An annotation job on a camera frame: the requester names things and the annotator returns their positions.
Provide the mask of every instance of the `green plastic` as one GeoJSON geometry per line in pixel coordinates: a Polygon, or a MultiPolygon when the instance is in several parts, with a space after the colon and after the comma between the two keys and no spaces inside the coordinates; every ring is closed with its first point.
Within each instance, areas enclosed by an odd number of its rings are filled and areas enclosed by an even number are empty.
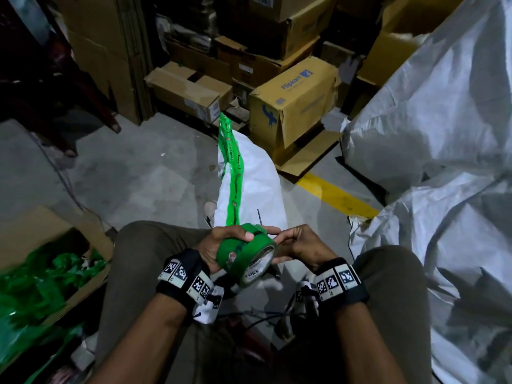
{"type": "Polygon", "coordinates": [[[265,273],[277,245],[261,225],[243,224],[242,227],[253,233],[254,239],[250,242],[237,238],[222,241],[217,251],[217,264],[241,286],[248,286],[265,273]]]}
{"type": "Polygon", "coordinates": [[[239,209],[242,200],[242,181],[244,178],[244,159],[238,149],[238,143],[231,129],[231,120],[221,113],[219,118],[219,148],[224,158],[224,171],[229,164],[231,182],[229,184],[229,203],[227,207],[226,226],[240,224],[239,209]]]}
{"type": "Polygon", "coordinates": [[[41,247],[20,266],[0,274],[0,371],[18,354],[48,339],[66,338],[73,329],[43,326],[50,314],[102,271],[106,261],[93,250],[90,264],[74,253],[51,258],[41,247]]]}

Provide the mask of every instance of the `yellow floor line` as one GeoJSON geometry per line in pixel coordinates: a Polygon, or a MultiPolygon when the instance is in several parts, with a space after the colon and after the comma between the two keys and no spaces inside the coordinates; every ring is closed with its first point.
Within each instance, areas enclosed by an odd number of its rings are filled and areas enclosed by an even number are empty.
{"type": "Polygon", "coordinates": [[[379,214],[373,207],[313,174],[306,173],[297,182],[297,185],[335,209],[338,209],[343,214],[355,214],[368,218],[373,218],[379,214]]]}

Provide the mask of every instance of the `wooden chair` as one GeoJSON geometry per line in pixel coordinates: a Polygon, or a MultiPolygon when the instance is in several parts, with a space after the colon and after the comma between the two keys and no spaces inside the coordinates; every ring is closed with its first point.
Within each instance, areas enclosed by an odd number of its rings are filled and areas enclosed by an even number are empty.
{"type": "Polygon", "coordinates": [[[76,149],[55,129],[55,103],[79,104],[115,133],[121,127],[92,78],[71,57],[71,46],[42,0],[37,0],[54,32],[42,46],[9,0],[0,0],[0,100],[27,130],[70,157],[76,149]]]}

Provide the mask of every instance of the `person's left hand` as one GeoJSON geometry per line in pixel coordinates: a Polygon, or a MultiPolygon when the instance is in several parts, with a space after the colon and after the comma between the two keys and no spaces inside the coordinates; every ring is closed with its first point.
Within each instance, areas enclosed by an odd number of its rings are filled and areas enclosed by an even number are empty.
{"type": "MultiPolygon", "coordinates": [[[[281,229],[275,226],[263,227],[268,234],[279,234],[281,229]]],[[[217,251],[221,242],[227,238],[238,238],[243,241],[252,241],[254,234],[247,232],[240,225],[231,226],[217,226],[213,228],[209,235],[207,235],[198,245],[195,246],[203,261],[208,264],[210,273],[216,273],[221,270],[217,264],[217,251]]]]}

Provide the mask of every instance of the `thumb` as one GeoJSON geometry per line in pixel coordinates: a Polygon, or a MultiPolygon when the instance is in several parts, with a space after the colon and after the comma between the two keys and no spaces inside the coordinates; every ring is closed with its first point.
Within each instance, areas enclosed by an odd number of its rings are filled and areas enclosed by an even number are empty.
{"type": "Polygon", "coordinates": [[[254,239],[254,234],[252,234],[251,232],[247,232],[240,225],[231,225],[219,227],[219,235],[217,238],[238,238],[243,241],[252,241],[254,239]]]}

